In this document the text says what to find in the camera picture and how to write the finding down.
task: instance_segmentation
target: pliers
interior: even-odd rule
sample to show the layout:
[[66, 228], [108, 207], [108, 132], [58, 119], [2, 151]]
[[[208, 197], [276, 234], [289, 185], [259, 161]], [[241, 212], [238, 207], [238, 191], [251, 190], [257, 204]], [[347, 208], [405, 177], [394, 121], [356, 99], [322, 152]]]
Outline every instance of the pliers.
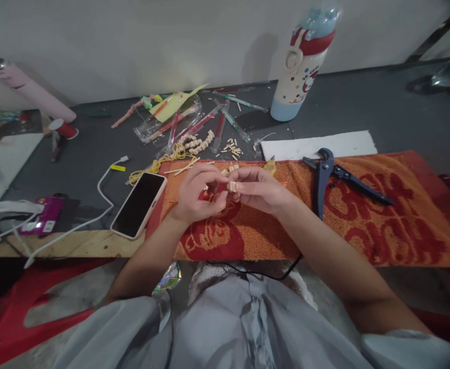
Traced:
[[327, 183], [329, 182], [329, 177], [331, 175], [343, 180], [355, 190], [382, 205], [389, 206], [394, 204], [392, 199], [368, 187], [343, 167], [335, 165], [334, 154], [332, 151], [321, 148], [318, 153], [323, 157], [320, 161], [315, 161], [307, 157], [304, 157], [303, 161], [315, 169], [315, 184], [313, 187], [312, 203], [313, 211], [320, 219], [324, 219], [324, 199], [326, 196]]

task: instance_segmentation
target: orange towel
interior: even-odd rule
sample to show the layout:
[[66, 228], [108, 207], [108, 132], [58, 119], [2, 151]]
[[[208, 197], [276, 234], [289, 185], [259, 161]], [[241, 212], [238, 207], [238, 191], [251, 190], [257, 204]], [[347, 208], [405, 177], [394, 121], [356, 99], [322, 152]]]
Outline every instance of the orange towel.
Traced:
[[[378, 192], [395, 200], [384, 207], [331, 177], [324, 221], [376, 266], [450, 267], [450, 191], [414, 152], [337, 159]], [[264, 162], [233, 162], [260, 166]], [[165, 162], [161, 172], [182, 168], [187, 161]], [[215, 164], [220, 171], [230, 162]], [[276, 163], [274, 177], [311, 206], [314, 171], [302, 162]], [[188, 172], [168, 176], [148, 224], [147, 237], [178, 201]], [[230, 203], [218, 216], [194, 223], [182, 237], [176, 259], [295, 259], [298, 249], [278, 221], [241, 203]]]

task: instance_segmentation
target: white foam board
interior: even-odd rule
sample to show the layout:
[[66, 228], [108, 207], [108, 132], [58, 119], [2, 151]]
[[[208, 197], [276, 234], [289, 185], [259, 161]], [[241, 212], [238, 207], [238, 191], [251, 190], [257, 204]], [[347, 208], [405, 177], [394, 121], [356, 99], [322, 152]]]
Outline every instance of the white foam board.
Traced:
[[3, 137], [0, 141], [0, 199], [42, 140], [42, 133]]
[[320, 148], [330, 149], [334, 157], [378, 154], [368, 131], [294, 140], [262, 141], [261, 146], [266, 160], [273, 155], [275, 160], [301, 160], [304, 156], [319, 159], [317, 151]]

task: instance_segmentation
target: person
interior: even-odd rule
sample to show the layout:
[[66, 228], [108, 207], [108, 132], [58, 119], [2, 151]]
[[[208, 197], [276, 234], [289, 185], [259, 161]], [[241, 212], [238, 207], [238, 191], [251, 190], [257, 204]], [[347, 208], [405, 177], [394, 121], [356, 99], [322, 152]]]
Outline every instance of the person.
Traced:
[[[218, 186], [236, 193], [216, 193]], [[199, 200], [208, 185], [214, 201]], [[312, 304], [280, 281], [229, 269], [160, 329], [152, 291], [193, 222], [241, 201], [276, 217], [304, 260], [341, 299], [362, 335], [357, 349]], [[268, 172], [222, 175], [197, 164], [179, 202], [114, 280], [103, 307], [80, 324], [55, 368], [434, 368], [450, 367], [450, 343], [391, 291], [367, 260]]]

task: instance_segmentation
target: white wall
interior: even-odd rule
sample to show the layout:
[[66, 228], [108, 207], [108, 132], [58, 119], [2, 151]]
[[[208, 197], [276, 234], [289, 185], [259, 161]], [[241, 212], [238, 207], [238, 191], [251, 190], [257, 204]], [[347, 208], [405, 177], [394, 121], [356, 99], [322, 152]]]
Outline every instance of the white wall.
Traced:
[[[403, 62], [450, 0], [340, 0], [321, 72]], [[304, 0], [0, 0], [0, 57], [71, 104], [276, 79]], [[0, 106], [31, 108], [0, 85]]]

